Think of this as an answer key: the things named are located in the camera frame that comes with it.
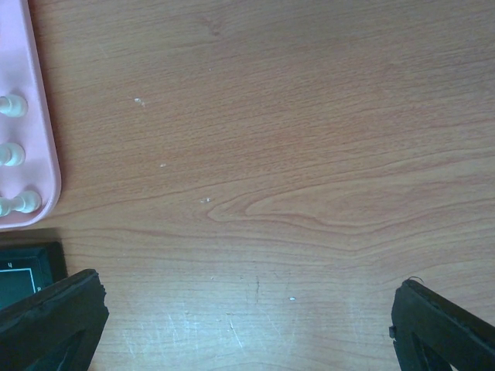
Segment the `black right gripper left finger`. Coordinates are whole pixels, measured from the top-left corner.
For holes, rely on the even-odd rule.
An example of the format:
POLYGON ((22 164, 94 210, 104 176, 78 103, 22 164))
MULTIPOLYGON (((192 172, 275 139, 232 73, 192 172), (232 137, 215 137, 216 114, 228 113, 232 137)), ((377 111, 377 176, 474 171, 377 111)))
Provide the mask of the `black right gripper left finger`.
POLYGON ((2 370, 88 370, 109 311, 94 269, 1 310, 2 370))

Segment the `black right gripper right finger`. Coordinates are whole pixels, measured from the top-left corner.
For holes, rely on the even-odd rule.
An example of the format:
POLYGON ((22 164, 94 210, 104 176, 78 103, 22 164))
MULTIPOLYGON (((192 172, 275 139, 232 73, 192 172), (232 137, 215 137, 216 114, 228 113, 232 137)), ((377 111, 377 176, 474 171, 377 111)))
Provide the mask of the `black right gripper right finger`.
POLYGON ((418 281, 396 290, 391 320, 402 370, 494 369, 494 327, 418 281))

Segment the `black white chess board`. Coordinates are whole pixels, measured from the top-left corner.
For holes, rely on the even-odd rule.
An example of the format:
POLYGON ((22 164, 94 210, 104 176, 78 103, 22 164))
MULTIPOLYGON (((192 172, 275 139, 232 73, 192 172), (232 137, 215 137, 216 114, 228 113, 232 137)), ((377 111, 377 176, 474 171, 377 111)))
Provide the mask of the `black white chess board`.
POLYGON ((67 277, 60 242, 1 247, 1 309, 67 277))

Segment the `pink plastic tray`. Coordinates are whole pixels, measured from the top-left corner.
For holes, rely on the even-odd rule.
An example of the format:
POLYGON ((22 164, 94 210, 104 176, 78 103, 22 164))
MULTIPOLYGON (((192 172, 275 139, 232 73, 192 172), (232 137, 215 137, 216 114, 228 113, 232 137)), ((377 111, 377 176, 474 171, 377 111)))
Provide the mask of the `pink plastic tray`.
POLYGON ((1 114, 1 144, 21 145, 26 158, 18 166, 1 166, 1 198, 11 199, 30 190, 41 196, 42 205, 33 213, 1 217, 3 230, 28 227, 45 218, 61 191, 60 166, 27 1, 1 3, 1 96, 9 94, 24 97, 28 111, 23 117, 1 114))

